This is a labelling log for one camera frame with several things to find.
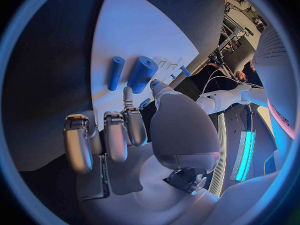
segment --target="blue led light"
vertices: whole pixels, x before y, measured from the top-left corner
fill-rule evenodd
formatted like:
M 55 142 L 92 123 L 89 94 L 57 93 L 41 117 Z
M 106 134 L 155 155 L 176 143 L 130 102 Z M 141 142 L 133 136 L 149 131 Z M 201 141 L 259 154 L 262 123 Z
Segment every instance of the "blue led light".
M 240 163 L 240 166 L 239 166 L 236 178 L 235 178 L 236 181 L 241 181 L 243 178 L 243 175 L 246 171 L 246 166 L 247 166 L 248 157 L 250 154 L 250 149 L 251 149 L 251 132 L 248 131 L 246 133 L 245 147 L 244 147 L 241 163 Z
M 252 132 L 251 142 L 250 142 L 250 152 L 248 155 L 246 169 L 245 169 L 244 175 L 242 176 L 242 179 L 241 179 L 242 182 L 244 182 L 246 180 L 246 177 L 247 177 L 250 165 L 251 165 L 252 155 L 253 155 L 253 150 L 254 150 L 254 142 L 255 142 L 255 132 Z

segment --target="blue foam cylinder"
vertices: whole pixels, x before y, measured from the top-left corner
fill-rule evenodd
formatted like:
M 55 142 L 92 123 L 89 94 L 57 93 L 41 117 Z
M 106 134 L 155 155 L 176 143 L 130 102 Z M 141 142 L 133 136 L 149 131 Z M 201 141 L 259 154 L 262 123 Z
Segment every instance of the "blue foam cylinder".
M 116 90 L 124 67 L 125 60 L 122 57 L 114 56 L 110 65 L 110 74 L 108 79 L 107 88 L 111 91 Z
M 129 77 L 127 86 L 132 88 L 134 94 L 140 94 L 158 69 L 159 66 L 153 60 L 146 56 L 140 56 Z
M 183 71 L 183 73 L 184 73 L 187 77 L 189 77 L 189 76 L 191 75 L 191 73 L 190 73 L 184 66 L 182 66 L 180 69 Z

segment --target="pink light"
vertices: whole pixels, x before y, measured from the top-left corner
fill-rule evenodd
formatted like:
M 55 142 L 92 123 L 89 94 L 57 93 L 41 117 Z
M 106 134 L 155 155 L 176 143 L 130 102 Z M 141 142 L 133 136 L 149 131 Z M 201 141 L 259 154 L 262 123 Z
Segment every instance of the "pink light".
M 294 130 L 288 126 L 284 121 L 282 121 L 281 117 L 276 113 L 276 111 L 274 110 L 274 108 L 272 107 L 269 99 L 267 100 L 267 106 L 272 114 L 272 116 L 274 117 L 274 119 L 276 120 L 276 122 L 280 125 L 280 127 L 292 138 L 295 139 L 296 135 Z

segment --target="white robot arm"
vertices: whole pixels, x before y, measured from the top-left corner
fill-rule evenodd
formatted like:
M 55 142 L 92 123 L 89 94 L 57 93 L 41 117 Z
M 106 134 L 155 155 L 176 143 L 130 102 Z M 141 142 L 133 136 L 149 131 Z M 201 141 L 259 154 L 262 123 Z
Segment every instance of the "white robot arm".
M 267 100 L 267 95 L 263 88 L 252 88 L 251 85 L 242 84 L 232 90 L 217 90 L 203 93 L 196 103 L 207 114 L 214 114 L 227 109 L 234 103 L 245 105 L 254 103 L 267 108 Z

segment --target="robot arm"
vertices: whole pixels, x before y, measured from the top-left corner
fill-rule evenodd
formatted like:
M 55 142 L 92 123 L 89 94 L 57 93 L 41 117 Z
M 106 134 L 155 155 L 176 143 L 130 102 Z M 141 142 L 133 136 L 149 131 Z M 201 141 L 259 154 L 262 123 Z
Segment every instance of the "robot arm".
M 267 95 L 263 88 L 252 88 L 248 84 L 238 85 L 232 90 L 217 90 L 203 93 L 196 103 L 207 113 L 214 114 L 227 109 L 234 103 L 254 103 L 268 107 Z

